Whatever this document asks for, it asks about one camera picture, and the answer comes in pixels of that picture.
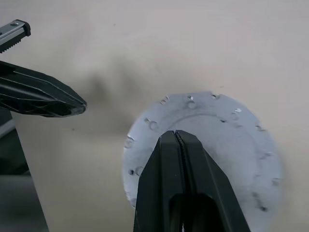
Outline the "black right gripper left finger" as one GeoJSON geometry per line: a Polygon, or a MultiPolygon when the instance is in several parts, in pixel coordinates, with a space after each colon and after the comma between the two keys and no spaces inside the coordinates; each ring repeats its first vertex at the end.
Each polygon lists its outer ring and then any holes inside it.
{"type": "Polygon", "coordinates": [[[133,232],[182,232],[183,197],[180,144],[167,131],[139,177],[133,232]]]}

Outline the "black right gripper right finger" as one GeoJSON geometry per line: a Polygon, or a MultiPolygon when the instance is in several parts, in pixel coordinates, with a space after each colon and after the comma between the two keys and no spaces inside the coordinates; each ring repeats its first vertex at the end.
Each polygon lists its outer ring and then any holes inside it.
{"type": "Polygon", "coordinates": [[[185,179],[184,232],[251,232],[232,186],[201,141],[175,132],[185,179]]]}

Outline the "silver disc rotor plate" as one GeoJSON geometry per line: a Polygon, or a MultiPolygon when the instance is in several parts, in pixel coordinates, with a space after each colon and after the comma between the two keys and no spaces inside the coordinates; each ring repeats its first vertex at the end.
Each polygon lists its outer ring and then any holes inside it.
{"type": "Polygon", "coordinates": [[[136,205],[138,181],[160,135],[195,135],[227,175],[251,232],[267,232],[281,201],[282,164],[258,118],[240,102],[211,92],[168,95],[133,123],[124,145],[126,197],[136,205]]]}

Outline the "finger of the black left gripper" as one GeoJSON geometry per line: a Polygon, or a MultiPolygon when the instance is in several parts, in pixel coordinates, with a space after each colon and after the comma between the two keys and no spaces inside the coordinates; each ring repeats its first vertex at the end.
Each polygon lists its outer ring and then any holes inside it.
{"type": "Polygon", "coordinates": [[[87,103],[54,77],[0,61],[0,108],[24,115],[68,117],[84,113],[87,103]]]}

